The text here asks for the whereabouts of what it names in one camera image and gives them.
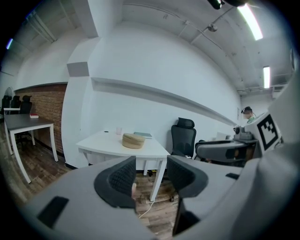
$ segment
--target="black and white square marker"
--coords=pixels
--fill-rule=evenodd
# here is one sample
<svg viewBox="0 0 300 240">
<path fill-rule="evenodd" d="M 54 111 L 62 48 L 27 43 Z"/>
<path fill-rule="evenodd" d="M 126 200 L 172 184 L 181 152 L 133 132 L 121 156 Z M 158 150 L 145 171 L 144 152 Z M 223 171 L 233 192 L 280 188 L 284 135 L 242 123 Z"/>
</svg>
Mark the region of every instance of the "black and white square marker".
<svg viewBox="0 0 300 240">
<path fill-rule="evenodd" d="M 271 115 L 265 117 L 257 124 L 257 127 L 262 138 L 263 148 L 266 151 L 278 139 L 278 133 Z"/>
</svg>

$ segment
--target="red and white object on table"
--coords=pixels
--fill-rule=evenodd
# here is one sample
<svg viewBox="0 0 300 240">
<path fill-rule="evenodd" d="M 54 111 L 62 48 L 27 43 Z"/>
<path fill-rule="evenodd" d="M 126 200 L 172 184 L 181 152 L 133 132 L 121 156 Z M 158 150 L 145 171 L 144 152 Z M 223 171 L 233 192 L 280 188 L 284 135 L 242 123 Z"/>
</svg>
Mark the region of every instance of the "red and white object on table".
<svg viewBox="0 0 300 240">
<path fill-rule="evenodd" d="M 38 115 L 36 113 L 31 113 L 30 118 L 38 118 Z"/>
</svg>

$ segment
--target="wooden floor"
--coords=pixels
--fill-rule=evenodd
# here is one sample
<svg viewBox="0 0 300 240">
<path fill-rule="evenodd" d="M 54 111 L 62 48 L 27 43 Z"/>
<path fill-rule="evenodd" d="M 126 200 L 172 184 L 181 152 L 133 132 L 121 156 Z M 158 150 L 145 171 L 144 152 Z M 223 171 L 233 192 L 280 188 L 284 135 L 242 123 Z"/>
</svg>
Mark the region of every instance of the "wooden floor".
<svg viewBox="0 0 300 240">
<path fill-rule="evenodd" d="M 24 151 L 18 145 L 19 154 L 24 168 L 31 179 L 27 184 L 14 155 L 8 152 L 5 138 L 4 124 L 0 124 L 0 166 L 7 185 L 16 205 L 22 206 L 34 195 L 42 191 L 46 186 L 57 180 L 60 176 L 71 171 L 65 167 L 65 159 L 58 156 L 59 161 L 55 162 L 53 154 L 48 149 L 36 142 L 33 146 L 31 142 L 26 144 Z M 138 217 L 146 212 L 150 207 L 149 197 L 154 184 L 153 176 L 136 175 L 136 192 L 134 199 L 136 202 L 136 212 Z M 172 239 L 172 230 L 177 212 L 178 198 L 170 202 L 170 197 L 174 194 L 174 188 L 170 181 L 163 181 L 160 185 L 155 203 L 150 211 L 140 218 L 141 222 L 147 226 L 161 240 Z"/>
</svg>

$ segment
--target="cup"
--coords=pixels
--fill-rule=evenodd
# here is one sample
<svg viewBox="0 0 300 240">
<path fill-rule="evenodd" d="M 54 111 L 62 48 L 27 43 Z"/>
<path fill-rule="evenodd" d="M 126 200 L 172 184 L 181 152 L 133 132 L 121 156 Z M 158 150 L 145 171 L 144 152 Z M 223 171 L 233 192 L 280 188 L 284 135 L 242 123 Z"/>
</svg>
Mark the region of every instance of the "cup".
<svg viewBox="0 0 300 240">
<path fill-rule="evenodd" d="M 121 135 L 122 134 L 122 128 L 121 127 L 117 127 L 117 135 Z"/>
</svg>

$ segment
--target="person wearing cap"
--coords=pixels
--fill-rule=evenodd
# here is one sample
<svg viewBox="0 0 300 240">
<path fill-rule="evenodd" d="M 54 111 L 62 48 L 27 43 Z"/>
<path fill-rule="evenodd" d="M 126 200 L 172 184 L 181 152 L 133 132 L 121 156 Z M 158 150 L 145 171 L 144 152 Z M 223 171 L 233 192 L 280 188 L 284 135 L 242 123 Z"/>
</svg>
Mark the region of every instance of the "person wearing cap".
<svg viewBox="0 0 300 240">
<path fill-rule="evenodd" d="M 244 114 L 244 119 L 248 119 L 247 123 L 250 123 L 255 119 L 255 116 L 253 116 L 253 111 L 249 106 L 245 107 L 242 113 Z"/>
</svg>

